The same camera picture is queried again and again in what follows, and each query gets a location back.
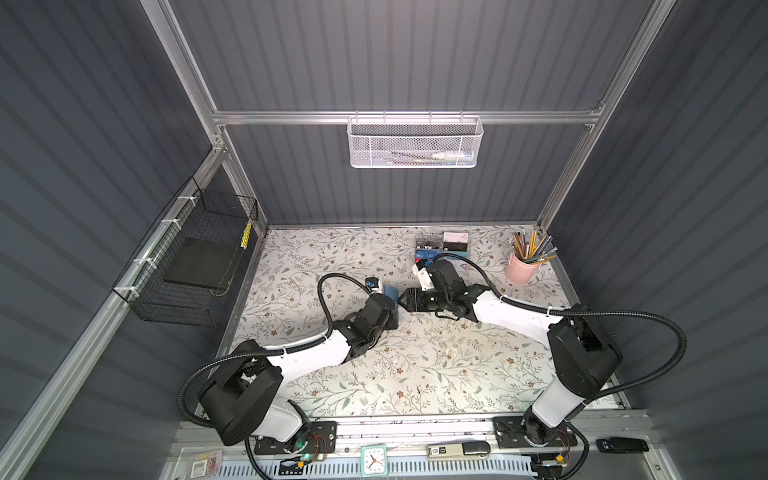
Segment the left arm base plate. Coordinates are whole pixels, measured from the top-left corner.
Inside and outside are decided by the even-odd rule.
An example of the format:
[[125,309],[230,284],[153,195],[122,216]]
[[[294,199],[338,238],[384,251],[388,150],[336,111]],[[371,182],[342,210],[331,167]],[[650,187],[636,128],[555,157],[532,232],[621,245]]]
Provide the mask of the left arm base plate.
[[257,455],[329,454],[335,452],[338,423],[310,421],[285,442],[265,435],[252,434]]

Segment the blue leather card holder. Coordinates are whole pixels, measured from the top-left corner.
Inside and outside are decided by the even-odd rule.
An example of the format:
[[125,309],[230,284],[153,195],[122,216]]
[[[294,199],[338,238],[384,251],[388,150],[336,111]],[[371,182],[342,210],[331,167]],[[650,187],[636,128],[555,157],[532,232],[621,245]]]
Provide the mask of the blue leather card holder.
[[395,307],[398,308],[399,307],[398,300],[400,296],[398,289],[393,285],[385,284],[382,287],[382,290],[383,290],[383,294],[387,296],[389,299],[391,299]]

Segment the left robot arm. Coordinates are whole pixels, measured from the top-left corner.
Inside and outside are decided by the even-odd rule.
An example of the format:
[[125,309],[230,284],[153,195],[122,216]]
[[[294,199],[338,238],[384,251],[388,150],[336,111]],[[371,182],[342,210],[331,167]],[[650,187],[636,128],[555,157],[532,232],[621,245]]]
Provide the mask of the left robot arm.
[[255,341],[241,343],[235,352],[250,356],[218,367],[197,394],[222,443],[233,446],[255,436],[272,439],[290,452],[302,450],[310,422],[284,395],[285,385],[366,354],[396,313],[390,297],[373,293],[360,311],[336,321],[328,338],[306,350],[257,357],[261,348]]

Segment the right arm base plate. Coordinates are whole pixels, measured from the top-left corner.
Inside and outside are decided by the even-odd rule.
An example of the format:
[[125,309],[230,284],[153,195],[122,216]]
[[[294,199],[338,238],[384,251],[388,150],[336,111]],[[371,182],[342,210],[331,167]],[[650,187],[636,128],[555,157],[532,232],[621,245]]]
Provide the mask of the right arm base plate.
[[523,415],[497,416],[492,419],[496,441],[500,448],[565,447],[579,444],[573,428],[562,422],[549,427],[534,417]]

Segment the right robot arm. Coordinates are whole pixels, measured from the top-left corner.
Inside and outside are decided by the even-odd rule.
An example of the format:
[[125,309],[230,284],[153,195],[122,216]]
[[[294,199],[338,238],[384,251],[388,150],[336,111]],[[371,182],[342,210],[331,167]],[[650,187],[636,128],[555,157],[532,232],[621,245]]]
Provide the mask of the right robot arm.
[[530,437],[558,429],[596,399],[622,360],[588,309],[556,311],[514,300],[485,273],[482,284],[469,285],[446,256],[419,260],[411,270],[419,285],[399,298],[407,311],[500,327],[548,348],[555,376],[523,416]]

